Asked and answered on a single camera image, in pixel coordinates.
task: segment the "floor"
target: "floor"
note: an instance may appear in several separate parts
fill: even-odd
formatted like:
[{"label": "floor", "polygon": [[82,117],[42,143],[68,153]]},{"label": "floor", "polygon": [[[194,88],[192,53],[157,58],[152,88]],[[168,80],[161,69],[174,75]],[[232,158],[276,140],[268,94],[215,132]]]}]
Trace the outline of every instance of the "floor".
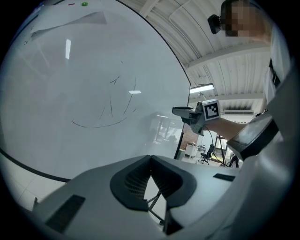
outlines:
[{"label": "floor", "polygon": [[[192,164],[202,164],[202,161],[199,161],[199,158],[197,157],[193,157],[193,158],[188,158],[187,156],[184,156],[182,158],[182,162],[187,162],[187,163],[192,163]],[[214,161],[209,161],[209,164],[210,166],[216,166],[216,167],[219,167],[220,166],[220,163],[217,163],[217,162],[214,162]],[[239,167],[241,167],[243,165],[243,162],[242,161],[239,161]]]},{"label": "floor", "polygon": [[15,201],[27,210],[32,210],[34,199],[43,198],[63,186],[64,182],[33,174],[14,164],[3,155],[0,158],[2,175]]}]

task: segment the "ceiling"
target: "ceiling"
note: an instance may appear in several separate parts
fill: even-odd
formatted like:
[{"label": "ceiling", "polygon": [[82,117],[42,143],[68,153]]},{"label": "ceiling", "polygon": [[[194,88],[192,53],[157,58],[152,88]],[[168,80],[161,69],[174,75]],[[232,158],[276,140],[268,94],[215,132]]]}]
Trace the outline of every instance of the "ceiling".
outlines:
[{"label": "ceiling", "polygon": [[[259,112],[270,48],[245,37],[226,37],[223,31],[211,33],[207,18],[219,15],[224,0],[121,1],[164,37],[184,66],[191,87],[214,84],[214,90],[203,92],[205,99],[217,98],[222,112]],[[191,94],[189,105],[203,100],[199,93]]]}]

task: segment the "white wall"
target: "white wall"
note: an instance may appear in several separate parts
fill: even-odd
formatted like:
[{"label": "white wall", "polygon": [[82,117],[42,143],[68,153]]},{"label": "white wall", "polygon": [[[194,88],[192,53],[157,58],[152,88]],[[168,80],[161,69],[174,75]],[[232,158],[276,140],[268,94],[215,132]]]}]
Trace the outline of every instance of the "white wall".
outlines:
[{"label": "white wall", "polygon": [[197,140],[197,146],[202,144],[203,136],[199,135]]},{"label": "white wall", "polygon": [[205,145],[206,151],[210,148],[210,145],[213,144],[215,145],[217,133],[214,131],[210,131],[212,135],[212,143],[211,143],[211,136],[209,131],[203,131],[204,137],[202,138],[202,145]]},{"label": "white wall", "polygon": [[[222,149],[225,150],[226,146],[227,146],[227,140],[226,139],[221,139],[221,143],[222,143]],[[219,138],[217,139],[216,147],[221,149],[221,144],[220,144]]]}]

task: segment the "black strap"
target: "black strap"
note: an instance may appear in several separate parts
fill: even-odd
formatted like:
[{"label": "black strap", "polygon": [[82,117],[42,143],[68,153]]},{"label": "black strap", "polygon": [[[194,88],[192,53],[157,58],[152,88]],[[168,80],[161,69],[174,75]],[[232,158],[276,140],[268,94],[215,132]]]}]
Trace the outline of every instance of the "black strap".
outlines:
[{"label": "black strap", "polygon": [[280,85],[280,80],[276,72],[274,71],[272,59],[270,59],[269,68],[271,70],[271,73],[273,74],[272,83],[274,84],[275,88],[277,88]]},{"label": "black strap", "polygon": [[261,115],[261,114],[263,114],[263,113],[265,113],[265,112],[267,112],[268,111],[268,109],[265,109],[263,112],[260,112],[260,113],[258,113],[257,115],[255,115],[255,117],[258,117],[259,115]]}]

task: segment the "fluorescent light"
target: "fluorescent light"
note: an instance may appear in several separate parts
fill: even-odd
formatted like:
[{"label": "fluorescent light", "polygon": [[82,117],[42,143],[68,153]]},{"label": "fluorescent light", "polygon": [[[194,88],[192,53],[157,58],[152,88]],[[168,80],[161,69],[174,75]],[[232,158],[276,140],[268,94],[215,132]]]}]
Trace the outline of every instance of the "fluorescent light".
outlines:
[{"label": "fluorescent light", "polygon": [[131,94],[139,94],[139,93],[142,93],[142,92],[139,91],[139,90],[135,90],[135,91],[129,91],[129,93],[131,93]]},{"label": "fluorescent light", "polygon": [[71,40],[66,40],[66,59],[70,58]]},{"label": "fluorescent light", "polygon": [[201,85],[199,87],[191,88],[189,93],[203,92],[212,89],[214,89],[214,85],[212,83],[209,83],[209,84]]}]

